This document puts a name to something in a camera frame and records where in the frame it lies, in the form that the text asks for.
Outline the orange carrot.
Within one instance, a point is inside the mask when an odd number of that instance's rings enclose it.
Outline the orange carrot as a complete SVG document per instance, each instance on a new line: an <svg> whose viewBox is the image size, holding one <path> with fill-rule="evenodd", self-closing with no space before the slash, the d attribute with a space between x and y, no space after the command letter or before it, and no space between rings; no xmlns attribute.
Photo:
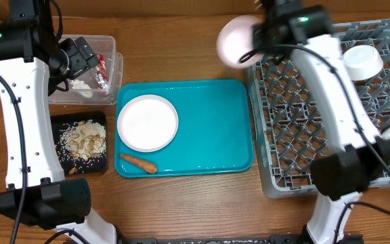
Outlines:
<svg viewBox="0 0 390 244"><path fill-rule="evenodd" d="M158 167L149 161L145 161L143 159L139 159L137 157L123 153L121 153L119 157L149 174L156 174L158 171Z"/></svg>

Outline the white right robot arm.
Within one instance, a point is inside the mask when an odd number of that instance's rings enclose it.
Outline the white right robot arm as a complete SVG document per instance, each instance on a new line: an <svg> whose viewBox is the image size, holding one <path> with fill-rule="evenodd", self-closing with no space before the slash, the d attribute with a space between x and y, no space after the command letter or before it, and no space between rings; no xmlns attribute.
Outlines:
<svg viewBox="0 0 390 244"><path fill-rule="evenodd" d="M300 234L272 243L361 243L344 227L354 206L390 162L390 135L367 115L338 38L325 34L292 47L287 63L257 58L246 70L263 192L314 194Z"/></svg>

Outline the red foil snack wrapper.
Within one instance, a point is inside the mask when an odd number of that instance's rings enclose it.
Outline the red foil snack wrapper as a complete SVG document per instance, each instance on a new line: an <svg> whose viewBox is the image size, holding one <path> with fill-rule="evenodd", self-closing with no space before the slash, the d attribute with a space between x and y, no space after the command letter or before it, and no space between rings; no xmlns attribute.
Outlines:
<svg viewBox="0 0 390 244"><path fill-rule="evenodd" d="M95 71L95 79L97 81L97 84L99 88L104 90L105 93L108 93L109 90L109 81L106 73L106 61L103 55L96 54L95 55L97 60L99 61L99 64L96 66Z"/></svg>

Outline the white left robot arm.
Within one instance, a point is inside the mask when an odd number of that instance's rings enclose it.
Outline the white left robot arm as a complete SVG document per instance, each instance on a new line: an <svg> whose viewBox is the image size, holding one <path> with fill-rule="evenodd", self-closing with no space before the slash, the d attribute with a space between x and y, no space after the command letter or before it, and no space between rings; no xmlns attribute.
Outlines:
<svg viewBox="0 0 390 244"><path fill-rule="evenodd" d="M49 82L73 79L97 64L82 37L58 42L42 28L0 24L0 99L8 154L0 214L79 243L122 243L118 229L92 208L87 181L65 178L49 116Z"/></svg>

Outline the pink plate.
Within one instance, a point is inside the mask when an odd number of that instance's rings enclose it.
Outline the pink plate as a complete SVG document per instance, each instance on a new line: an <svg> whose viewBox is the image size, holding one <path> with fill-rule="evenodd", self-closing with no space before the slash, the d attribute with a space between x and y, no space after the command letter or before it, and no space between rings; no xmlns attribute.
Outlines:
<svg viewBox="0 0 390 244"><path fill-rule="evenodd" d="M179 127L175 107L164 97L138 96L126 103L118 114L118 136L130 149L152 153L166 147Z"/></svg>

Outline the white bowl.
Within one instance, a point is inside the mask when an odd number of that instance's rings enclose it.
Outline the white bowl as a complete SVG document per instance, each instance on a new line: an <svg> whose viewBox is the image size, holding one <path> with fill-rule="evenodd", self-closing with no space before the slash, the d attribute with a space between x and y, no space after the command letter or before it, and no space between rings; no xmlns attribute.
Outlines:
<svg viewBox="0 0 390 244"><path fill-rule="evenodd" d="M372 78L383 69L383 60L378 50L370 45L358 45L343 54L343 62L352 81Z"/></svg>

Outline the white tissue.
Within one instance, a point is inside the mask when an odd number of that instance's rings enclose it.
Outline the white tissue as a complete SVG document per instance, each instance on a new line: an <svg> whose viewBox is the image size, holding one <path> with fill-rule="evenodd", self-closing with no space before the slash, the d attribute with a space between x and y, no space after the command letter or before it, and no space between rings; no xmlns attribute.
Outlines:
<svg viewBox="0 0 390 244"><path fill-rule="evenodd" d="M72 80L70 82L72 88L77 91L84 98L91 98L93 93L91 92L91 88L84 81L81 80Z"/></svg>

